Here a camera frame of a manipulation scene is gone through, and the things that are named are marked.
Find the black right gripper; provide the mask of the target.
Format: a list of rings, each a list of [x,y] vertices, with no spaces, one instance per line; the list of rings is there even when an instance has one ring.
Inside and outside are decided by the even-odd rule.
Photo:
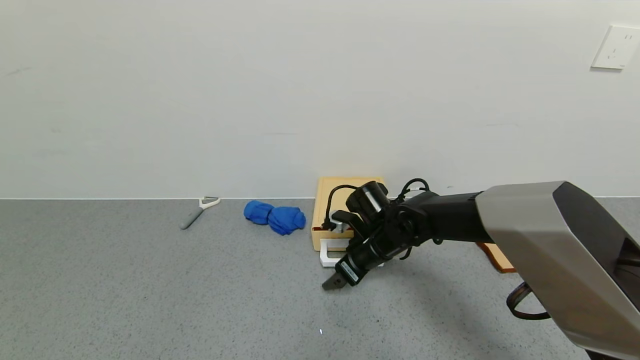
[[[373,239],[349,244],[345,255],[334,266],[334,274],[322,283],[325,291],[358,285],[366,275],[383,263],[383,253]]]

